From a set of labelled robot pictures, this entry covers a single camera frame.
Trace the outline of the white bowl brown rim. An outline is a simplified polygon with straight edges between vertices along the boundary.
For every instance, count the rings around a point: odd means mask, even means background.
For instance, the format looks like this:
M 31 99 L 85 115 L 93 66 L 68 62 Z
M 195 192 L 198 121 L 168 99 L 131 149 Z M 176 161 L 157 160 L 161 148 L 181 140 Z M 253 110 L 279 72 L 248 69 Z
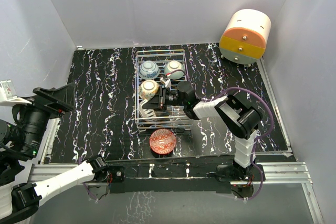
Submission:
M 156 121 L 156 114 L 153 109 L 145 109 L 144 106 L 146 105 L 147 100 L 142 100 L 139 103 L 139 114 L 142 119 L 146 122 L 155 122 Z

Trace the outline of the blue white patterned bowl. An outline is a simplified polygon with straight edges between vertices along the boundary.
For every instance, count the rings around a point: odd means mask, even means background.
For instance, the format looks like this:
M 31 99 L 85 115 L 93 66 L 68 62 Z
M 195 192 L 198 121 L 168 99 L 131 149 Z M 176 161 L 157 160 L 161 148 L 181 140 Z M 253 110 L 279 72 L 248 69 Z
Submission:
M 143 80 L 153 80 L 160 74 L 158 65 L 150 60 L 144 61 L 139 66 L 138 76 Z

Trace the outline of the cream bowl leaf pattern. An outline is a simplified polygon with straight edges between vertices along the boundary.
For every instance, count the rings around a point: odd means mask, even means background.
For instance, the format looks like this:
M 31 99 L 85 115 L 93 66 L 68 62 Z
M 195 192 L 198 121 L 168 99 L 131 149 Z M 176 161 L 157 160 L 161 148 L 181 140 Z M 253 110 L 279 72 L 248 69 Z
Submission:
M 143 100 L 151 100 L 159 90 L 159 84 L 154 80 L 145 80 L 139 86 L 139 97 Z

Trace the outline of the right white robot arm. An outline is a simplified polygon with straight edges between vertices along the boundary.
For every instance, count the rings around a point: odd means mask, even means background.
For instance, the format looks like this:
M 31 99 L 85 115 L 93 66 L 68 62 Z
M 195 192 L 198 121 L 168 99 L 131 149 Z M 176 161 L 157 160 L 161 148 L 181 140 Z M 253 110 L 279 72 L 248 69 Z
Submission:
M 211 116 L 219 116 L 236 141 L 236 152 L 233 163 L 224 168 L 218 177 L 247 180 L 253 174 L 255 165 L 255 139 L 258 125 L 263 115 L 255 105 L 238 94 L 229 94 L 231 90 L 242 90 L 254 96 L 269 109 L 267 104 L 257 94 L 249 90 L 231 87 L 218 97 L 201 100 L 189 81 L 181 81 L 176 91 L 166 87 L 159 87 L 159 91 L 149 100 L 143 100 L 139 111 L 143 118 L 150 112 L 165 111 L 169 105 L 182 106 L 185 115 L 191 120 L 200 120 Z

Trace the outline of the red patterned bowl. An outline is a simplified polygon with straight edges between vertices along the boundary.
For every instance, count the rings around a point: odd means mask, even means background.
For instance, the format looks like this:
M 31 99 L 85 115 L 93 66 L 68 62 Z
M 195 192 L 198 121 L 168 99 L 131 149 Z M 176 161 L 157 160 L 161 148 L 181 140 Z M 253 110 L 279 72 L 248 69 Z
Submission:
M 150 136 L 150 148 L 159 155 L 165 155 L 172 152 L 176 147 L 175 134 L 167 129 L 158 129 Z

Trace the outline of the pale green bowl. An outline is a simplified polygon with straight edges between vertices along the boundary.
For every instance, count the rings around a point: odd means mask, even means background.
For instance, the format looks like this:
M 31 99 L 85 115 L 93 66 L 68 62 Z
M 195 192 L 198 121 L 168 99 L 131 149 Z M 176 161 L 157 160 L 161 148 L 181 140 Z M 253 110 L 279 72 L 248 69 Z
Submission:
M 169 61 L 164 68 L 164 74 L 171 80 L 178 80 L 184 77 L 184 66 L 176 60 Z

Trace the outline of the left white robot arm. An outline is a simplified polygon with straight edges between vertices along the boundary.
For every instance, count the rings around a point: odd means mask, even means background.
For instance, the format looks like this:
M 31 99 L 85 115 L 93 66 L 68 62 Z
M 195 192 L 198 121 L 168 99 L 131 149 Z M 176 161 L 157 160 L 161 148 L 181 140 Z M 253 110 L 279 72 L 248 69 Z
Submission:
M 1 81 L 1 105 L 12 108 L 14 124 L 1 120 L 1 223 L 17 223 L 32 216 L 40 206 L 79 184 L 108 177 L 108 166 L 98 155 L 47 180 L 15 185 L 25 168 L 20 161 L 36 157 L 47 124 L 75 109 L 75 85 L 35 88 L 22 98 L 11 80 Z

